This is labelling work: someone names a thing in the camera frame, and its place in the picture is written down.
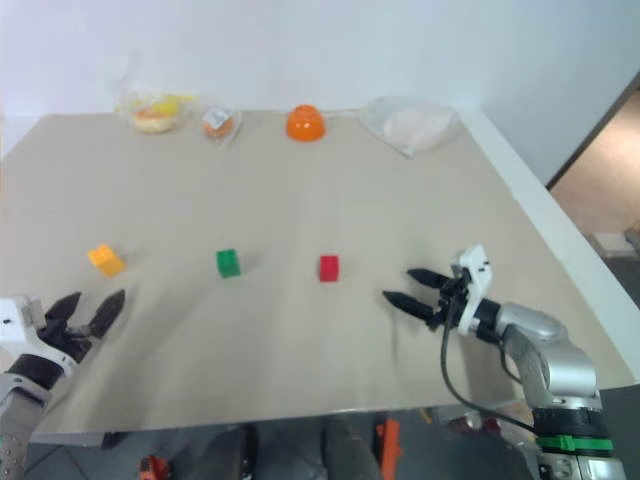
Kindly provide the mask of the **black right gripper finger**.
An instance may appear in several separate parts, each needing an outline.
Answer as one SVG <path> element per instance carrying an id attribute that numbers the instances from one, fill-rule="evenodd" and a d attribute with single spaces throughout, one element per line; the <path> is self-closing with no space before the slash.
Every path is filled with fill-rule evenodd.
<path id="1" fill-rule="evenodd" d="M 424 268 L 409 269 L 407 275 L 429 288 L 443 288 L 451 280 L 448 276 Z"/>
<path id="2" fill-rule="evenodd" d="M 398 310 L 423 322 L 431 322 L 434 318 L 433 308 L 402 292 L 383 291 L 384 298 Z"/>

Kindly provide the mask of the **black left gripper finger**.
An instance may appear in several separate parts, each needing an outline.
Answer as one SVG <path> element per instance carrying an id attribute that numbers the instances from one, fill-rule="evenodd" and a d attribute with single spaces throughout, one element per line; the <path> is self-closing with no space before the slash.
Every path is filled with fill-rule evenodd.
<path id="1" fill-rule="evenodd" d="M 69 319 L 77 308 L 80 297 L 81 293 L 76 291 L 57 300 L 45 312 L 46 327 L 65 329 L 68 326 Z"/>
<path id="2" fill-rule="evenodd" d="M 114 292 L 98 307 L 89 323 L 89 335 L 102 339 L 124 309 L 126 292 L 124 289 Z"/>

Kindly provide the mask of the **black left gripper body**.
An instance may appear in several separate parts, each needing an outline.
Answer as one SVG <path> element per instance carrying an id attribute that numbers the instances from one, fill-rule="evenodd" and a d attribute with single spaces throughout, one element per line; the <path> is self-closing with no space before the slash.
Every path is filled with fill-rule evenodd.
<path id="1" fill-rule="evenodd" d="M 69 327 L 66 320 L 51 320 L 38 330 L 38 337 L 75 362 L 82 362 L 92 348 L 90 337 L 100 339 L 101 329 L 91 324 Z"/>

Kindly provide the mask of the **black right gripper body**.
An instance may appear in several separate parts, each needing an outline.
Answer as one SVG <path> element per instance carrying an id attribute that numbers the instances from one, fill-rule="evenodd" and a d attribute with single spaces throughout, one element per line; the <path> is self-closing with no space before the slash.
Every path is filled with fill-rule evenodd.
<path id="1" fill-rule="evenodd" d="M 438 308 L 429 323 L 430 329 L 449 324 L 457 327 L 468 302 L 468 285 L 471 275 L 468 269 L 462 269 L 455 277 L 435 274 L 431 287 L 439 292 Z"/>

